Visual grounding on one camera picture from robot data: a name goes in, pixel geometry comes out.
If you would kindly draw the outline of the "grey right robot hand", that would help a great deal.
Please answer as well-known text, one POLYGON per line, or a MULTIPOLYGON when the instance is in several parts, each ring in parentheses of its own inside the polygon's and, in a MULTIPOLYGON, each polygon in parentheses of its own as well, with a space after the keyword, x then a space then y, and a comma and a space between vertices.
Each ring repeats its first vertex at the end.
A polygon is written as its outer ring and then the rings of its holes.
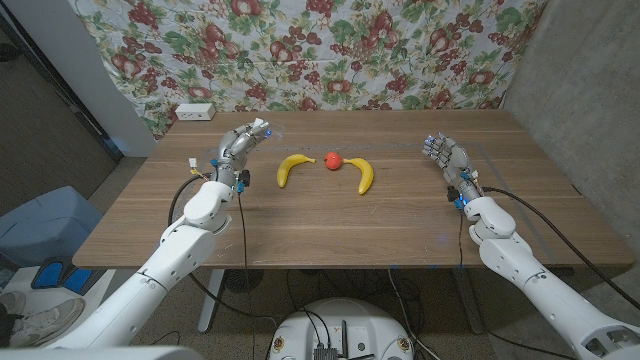
POLYGON ((437 137, 428 136, 424 140, 422 153, 436 163, 442 170, 445 181, 451 186, 458 186, 464 181, 461 174, 469 174, 471 171, 471 162, 466 150, 454 139, 442 133, 437 137))

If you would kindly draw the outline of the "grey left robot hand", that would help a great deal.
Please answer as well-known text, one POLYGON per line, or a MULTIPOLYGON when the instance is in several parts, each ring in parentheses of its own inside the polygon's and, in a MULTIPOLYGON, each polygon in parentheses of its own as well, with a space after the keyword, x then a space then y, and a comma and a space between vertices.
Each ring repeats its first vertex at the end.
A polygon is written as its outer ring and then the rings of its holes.
POLYGON ((227 132, 219 144, 218 164, 220 167, 243 170, 248 154, 271 132, 269 122, 247 123, 227 132))

